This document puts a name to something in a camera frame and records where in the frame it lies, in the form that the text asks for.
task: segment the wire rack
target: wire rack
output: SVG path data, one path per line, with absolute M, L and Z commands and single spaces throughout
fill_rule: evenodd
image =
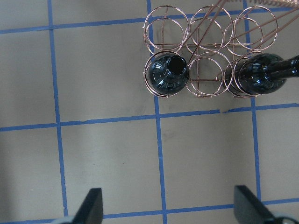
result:
M 143 38 L 152 56 L 145 64 L 143 77 L 152 94 L 169 97 L 151 88 L 147 72 L 156 56 L 171 52 L 187 58 L 190 76 L 186 88 L 191 94 L 211 98 L 228 91 L 236 98 L 257 96 L 249 95 L 240 88 L 234 76 L 235 69 L 239 63 L 273 45 L 278 33 L 299 18 L 299 2 L 254 1 L 290 7 L 279 16 L 261 5 L 230 15 L 224 8 L 226 2 L 228 0 L 218 0 L 214 5 L 200 8 L 190 20 L 181 9 L 169 5 L 159 6 L 148 14 L 143 26 Z M 264 11 L 268 16 L 263 21 L 258 21 L 251 16 L 255 11 Z M 288 15 L 292 17 L 279 26 L 279 19 Z M 250 34 L 253 33 L 255 37 L 258 36 L 255 40 L 250 39 Z

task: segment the spring-wrapped handle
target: spring-wrapped handle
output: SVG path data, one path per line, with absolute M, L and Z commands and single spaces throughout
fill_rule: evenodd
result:
M 263 4 L 268 6 L 299 8 L 299 0 L 249 0 L 249 2 L 254 2 L 257 4 Z

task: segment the upright bottle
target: upright bottle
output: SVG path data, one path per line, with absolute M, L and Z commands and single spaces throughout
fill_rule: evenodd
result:
M 299 77 L 299 56 L 283 60 L 275 54 L 259 54 L 237 65 L 235 69 L 237 84 L 250 95 L 274 92 L 290 77 Z
M 152 62 L 147 76 L 152 89 L 160 95 L 171 96 L 185 87 L 189 70 L 184 58 L 167 53 Z

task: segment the dark object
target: dark object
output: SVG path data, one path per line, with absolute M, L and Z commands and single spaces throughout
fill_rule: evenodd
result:
M 259 54 L 235 69 L 235 80 L 250 95 L 267 94 L 282 87 L 287 78 L 299 77 L 299 56 L 283 60 L 275 54 Z
M 101 224 L 103 220 L 103 200 L 101 188 L 90 189 L 72 224 Z
M 158 94 L 171 96 L 185 87 L 189 71 L 184 58 L 167 53 L 152 62 L 147 75 L 151 88 Z
M 239 224 L 299 224 L 292 218 L 275 218 L 244 185 L 235 186 L 234 214 Z

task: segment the tiled floor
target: tiled floor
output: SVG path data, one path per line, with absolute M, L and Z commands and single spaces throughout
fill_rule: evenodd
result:
M 142 26 L 166 4 L 190 18 L 211 1 L 0 1 L 0 223 L 74 215 L 102 187 L 105 224 L 235 224 L 236 184 L 299 218 L 299 78 L 256 99 L 153 97 Z M 298 55 L 297 26 L 267 52 Z

